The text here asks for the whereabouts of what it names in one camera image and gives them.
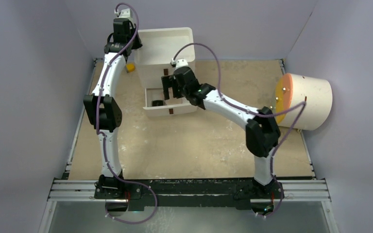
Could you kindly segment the white three-drawer organizer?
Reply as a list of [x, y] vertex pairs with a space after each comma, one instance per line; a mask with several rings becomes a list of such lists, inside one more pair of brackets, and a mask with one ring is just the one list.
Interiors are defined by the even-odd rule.
[[[135, 51], [135, 67], [141, 86], [145, 91], [145, 106], [148, 117], [188, 114], [197, 111], [185, 98], [174, 98], [170, 88], [170, 99], [164, 100], [161, 77], [171, 75], [174, 68], [170, 62], [184, 45], [193, 42], [193, 32], [189, 27], [145, 29], [138, 35], [142, 47]], [[165, 106], [151, 107], [153, 100], [164, 100]]]

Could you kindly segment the black gold compact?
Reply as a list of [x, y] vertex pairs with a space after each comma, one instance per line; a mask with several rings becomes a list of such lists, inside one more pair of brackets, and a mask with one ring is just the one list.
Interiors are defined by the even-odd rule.
[[159, 107], [159, 106], [165, 106], [164, 100], [153, 100], [151, 102], [151, 107]]

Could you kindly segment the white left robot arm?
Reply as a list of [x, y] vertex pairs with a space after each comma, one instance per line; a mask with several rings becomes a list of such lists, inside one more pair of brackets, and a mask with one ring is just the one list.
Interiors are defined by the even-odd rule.
[[129, 18], [115, 18], [113, 32], [104, 47], [103, 68], [98, 83], [83, 103], [89, 122], [99, 138], [102, 154], [102, 171], [95, 182], [95, 199], [125, 198], [125, 182], [119, 161], [118, 131], [122, 111], [114, 99], [117, 83], [127, 65], [133, 49], [142, 46], [136, 25]]

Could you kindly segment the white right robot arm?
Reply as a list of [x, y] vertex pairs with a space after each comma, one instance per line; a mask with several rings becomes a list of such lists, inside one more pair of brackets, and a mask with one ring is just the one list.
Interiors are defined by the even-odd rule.
[[268, 107], [248, 107], [210, 84], [199, 83], [188, 66], [179, 67], [172, 74], [165, 69], [161, 82], [165, 100], [170, 96], [185, 98], [191, 105], [217, 113], [240, 126], [245, 132], [247, 150], [254, 156], [254, 193], [261, 198], [283, 195], [282, 185], [273, 172], [273, 157], [281, 132], [275, 118], [269, 117], [272, 111]]

